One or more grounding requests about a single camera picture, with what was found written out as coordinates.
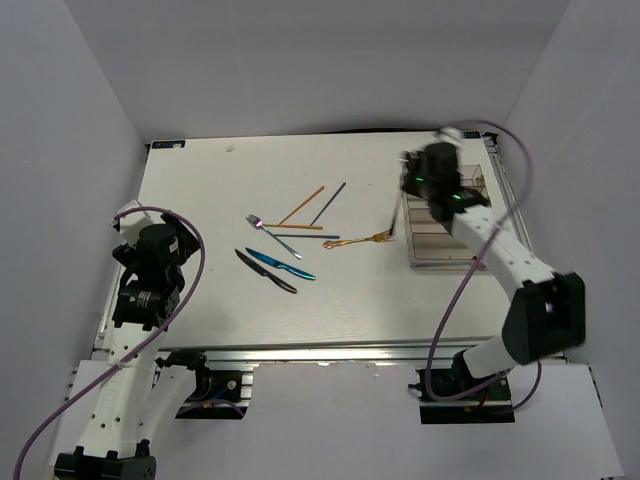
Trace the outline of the teal chopstick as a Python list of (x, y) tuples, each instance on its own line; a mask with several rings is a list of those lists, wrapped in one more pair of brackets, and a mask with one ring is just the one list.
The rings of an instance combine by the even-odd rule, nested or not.
[(339, 235), (322, 235), (322, 234), (275, 234), (277, 238), (305, 238), (305, 239), (322, 239), (322, 240), (340, 240)]

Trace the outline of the dark blue chopstick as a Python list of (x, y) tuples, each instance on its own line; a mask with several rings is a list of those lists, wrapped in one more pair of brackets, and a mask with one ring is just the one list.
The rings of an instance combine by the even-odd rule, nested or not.
[(343, 189), (346, 187), (347, 182), (343, 182), (338, 189), (332, 194), (329, 200), (325, 203), (325, 205), (321, 208), (318, 214), (313, 218), (309, 226), (315, 226), (320, 217), (325, 213), (325, 211), (331, 206), (331, 204), (335, 201), (335, 199), (340, 195)]

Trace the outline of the blue iridescent knife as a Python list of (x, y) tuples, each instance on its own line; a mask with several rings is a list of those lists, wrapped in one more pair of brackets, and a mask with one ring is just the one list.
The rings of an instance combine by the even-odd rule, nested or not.
[(261, 252), (258, 252), (256, 250), (253, 250), (251, 248), (246, 247), (245, 248), (246, 252), (249, 253), (252, 257), (254, 257), (257, 260), (260, 260), (261, 262), (275, 268), (275, 269), (281, 269), (281, 270), (285, 270), (288, 273), (302, 278), (302, 279), (306, 279), (306, 280), (310, 280), (310, 281), (314, 281), (316, 279), (316, 276), (308, 273), (306, 271), (303, 271), (299, 268), (296, 268), (292, 265), (286, 264), (282, 261), (276, 260), (268, 255), (265, 255)]

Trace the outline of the blue label sticker left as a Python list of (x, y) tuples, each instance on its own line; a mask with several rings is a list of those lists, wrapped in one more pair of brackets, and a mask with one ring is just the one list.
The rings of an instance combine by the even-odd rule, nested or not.
[(151, 149), (182, 149), (186, 145), (185, 140), (156, 140), (150, 144)]

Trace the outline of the clear compartment organizer tray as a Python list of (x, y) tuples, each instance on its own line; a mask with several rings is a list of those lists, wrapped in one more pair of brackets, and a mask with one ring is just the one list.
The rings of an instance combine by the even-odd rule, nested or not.
[(450, 235), (438, 218), (464, 200), (490, 203), (479, 164), (460, 165), (449, 176), (430, 175), (419, 161), (401, 162), (399, 230), (405, 235), (409, 266), (415, 271), (463, 271), (476, 255)]

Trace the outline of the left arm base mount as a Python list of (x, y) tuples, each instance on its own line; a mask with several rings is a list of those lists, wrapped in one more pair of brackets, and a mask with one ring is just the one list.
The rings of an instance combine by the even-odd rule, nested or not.
[(240, 370), (215, 370), (200, 350), (174, 350), (158, 357), (157, 379), (169, 367), (185, 367), (195, 378), (195, 389), (176, 414), (177, 419), (241, 420), (246, 406), (241, 406), (243, 373)]

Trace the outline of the orange chopstick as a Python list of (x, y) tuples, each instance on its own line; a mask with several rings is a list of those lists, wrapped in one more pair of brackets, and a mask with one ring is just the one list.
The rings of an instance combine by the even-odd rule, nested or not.
[(276, 228), (276, 229), (297, 229), (297, 230), (313, 230), (313, 231), (321, 231), (324, 229), (323, 226), (320, 225), (304, 225), (304, 224), (263, 224), (267, 228)]
[(320, 186), (317, 190), (315, 190), (311, 195), (309, 195), (305, 200), (303, 200), (299, 205), (297, 205), (290, 213), (288, 213), (278, 224), (277, 226), (284, 225), (287, 220), (289, 220), (293, 215), (295, 215), (298, 211), (304, 208), (310, 201), (312, 201), (315, 197), (317, 197), (321, 192), (325, 190), (325, 186)]

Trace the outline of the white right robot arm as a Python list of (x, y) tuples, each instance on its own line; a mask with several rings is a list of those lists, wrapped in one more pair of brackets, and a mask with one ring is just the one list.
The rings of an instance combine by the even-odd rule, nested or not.
[(463, 185), (454, 144), (405, 152), (401, 162), (401, 191), (425, 200), (432, 218), (474, 254), (474, 267), (488, 269), (510, 302), (498, 335), (454, 356), (451, 396), (475, 398), (498, 375), (585, 342), (584, 281), (556, 271), (504, 229), (488, 198)]

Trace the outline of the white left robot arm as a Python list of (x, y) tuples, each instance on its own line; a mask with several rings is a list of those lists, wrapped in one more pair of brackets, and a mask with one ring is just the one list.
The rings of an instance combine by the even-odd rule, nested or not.
[(57, 479), (153, 479), (152, 444), (187, 398), (211, 387), (196, 354), (156, 356), (196, 286), (182, 267), (205, 253), (196, 227), (177, 213), (132, 204), (113, 226), (123, 238), (112, 256), (123, 267), (113, 311), (108, 368), (81, 390), (97, 390), (90, 418), (70, 453), (57, 456)]

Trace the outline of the iridescent silver fork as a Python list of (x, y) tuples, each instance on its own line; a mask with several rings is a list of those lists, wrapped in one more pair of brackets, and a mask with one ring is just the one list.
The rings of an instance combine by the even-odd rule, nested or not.
[(290, 247), (287, 243), (278, 238), (275, 234), (273, 234), (269, 228), (264, 224), (261, 218), (249, 214), (246, 216), (246, 220), (256, 229), (265, 232), (270, 238), (275, 240), (280, 246), (282, 246), (289, 254), (291, 254), (294, 258), (301, 260), (302, 256), (292, 247)]

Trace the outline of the gold fork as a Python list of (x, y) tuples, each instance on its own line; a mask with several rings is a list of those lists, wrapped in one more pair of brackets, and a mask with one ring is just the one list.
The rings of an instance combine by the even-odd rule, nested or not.
[(394, 240), (396, 233), (395, 228), (389, 228), (385, 231), (373, 234), (369, 237), (348, 239), (348, 240), (327, 240), (323, 243), (323, 247), (327, 250), (331, 250), (338, 247), (358, 244), (358, 243), (386, 243)]

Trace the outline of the black knife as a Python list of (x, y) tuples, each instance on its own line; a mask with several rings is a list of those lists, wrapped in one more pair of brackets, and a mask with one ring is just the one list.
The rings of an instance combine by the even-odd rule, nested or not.
[(251, 260), (248, 256), (246, 256), (245, 254), (241, 253), (239, 250), (235, 249), (235, 254), (251, 270), (253, 270), (255, 273), (257, 273), (258, 275), (260, 275), (262, 277), (268, 278), (272, 283), (277, 285), (282, 290), (285, 290), (285, 291), (287, 291), (287, 292), (289, 292), (291, 294), (297, 294), (298, 293), (298, 290), (295, 287), (293, 287), (292, 285), (288, 284), (284, 280), (280, 279), (275, 274), (269, 272), (268, 270), (266, 270), (262, 266), (258, 265), (254, 260)]

